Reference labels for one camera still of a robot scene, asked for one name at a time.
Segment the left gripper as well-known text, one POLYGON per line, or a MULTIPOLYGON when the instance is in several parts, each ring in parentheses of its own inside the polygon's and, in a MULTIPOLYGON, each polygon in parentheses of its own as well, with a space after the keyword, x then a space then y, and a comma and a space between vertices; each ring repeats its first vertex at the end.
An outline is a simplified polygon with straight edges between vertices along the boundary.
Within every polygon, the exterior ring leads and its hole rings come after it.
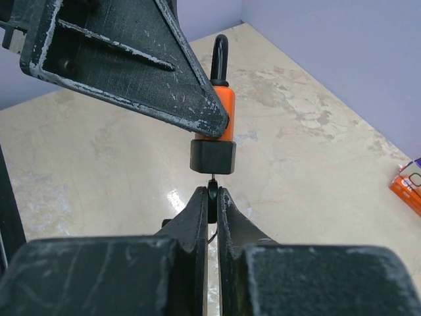
POLYGON ((45 36, 49 28, 49 1, 1 1, 1 28, 4 29, 2 46, 21 54, 25 39, 30 32, 45 36))

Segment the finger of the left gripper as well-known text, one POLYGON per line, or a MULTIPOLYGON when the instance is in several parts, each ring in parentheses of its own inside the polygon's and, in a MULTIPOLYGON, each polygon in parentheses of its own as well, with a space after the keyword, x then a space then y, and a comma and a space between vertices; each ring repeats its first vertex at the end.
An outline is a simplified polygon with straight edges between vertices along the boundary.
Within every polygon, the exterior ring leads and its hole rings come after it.
POLYGON ((196 133, 223 106, 184 36, 175 1, 49 1, 49 28, 28 33, 22 71, 196 133))

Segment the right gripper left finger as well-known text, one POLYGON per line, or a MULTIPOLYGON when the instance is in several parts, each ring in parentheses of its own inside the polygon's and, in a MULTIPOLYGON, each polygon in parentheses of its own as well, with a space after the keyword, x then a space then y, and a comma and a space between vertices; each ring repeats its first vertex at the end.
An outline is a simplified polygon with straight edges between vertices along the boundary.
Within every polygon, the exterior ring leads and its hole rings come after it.
POLYGON ((1 280, 2 315, 204 315, 208 193, 157 233, 33 240, 1 280))

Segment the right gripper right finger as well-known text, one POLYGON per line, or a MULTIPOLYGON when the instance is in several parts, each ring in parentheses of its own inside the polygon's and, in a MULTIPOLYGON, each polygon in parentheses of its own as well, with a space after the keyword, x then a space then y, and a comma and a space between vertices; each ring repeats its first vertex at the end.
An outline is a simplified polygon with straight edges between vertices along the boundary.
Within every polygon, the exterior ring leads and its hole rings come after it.
POLYGON ((271 239, 225 188, 216 200, 222 315, 419 315, 403 262, 378 246, 271 239))

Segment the orange padlock keys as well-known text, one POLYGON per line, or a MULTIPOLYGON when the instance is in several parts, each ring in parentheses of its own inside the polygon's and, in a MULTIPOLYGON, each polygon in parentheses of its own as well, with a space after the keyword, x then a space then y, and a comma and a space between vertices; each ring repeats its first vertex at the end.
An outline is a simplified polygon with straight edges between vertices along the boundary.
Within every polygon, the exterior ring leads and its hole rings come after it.
POLYGON ((208 223, 215 224, 217 222, 217 196, 218 196, 218 182, 215 175, 212 174, 208 181, 208 223))

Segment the orange padlock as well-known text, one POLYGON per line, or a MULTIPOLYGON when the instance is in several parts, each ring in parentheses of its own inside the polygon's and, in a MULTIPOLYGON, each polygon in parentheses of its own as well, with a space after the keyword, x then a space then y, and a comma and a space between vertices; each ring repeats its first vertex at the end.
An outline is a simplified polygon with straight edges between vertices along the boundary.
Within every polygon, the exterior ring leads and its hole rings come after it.
POLYGON ((232 174, 235 169, 235 92, 228 83, 229 41, 224 34, 214 40, 210 83, 224 115, 216 132, 196 134, 191 141, 189 167, 202 174, 232 174))

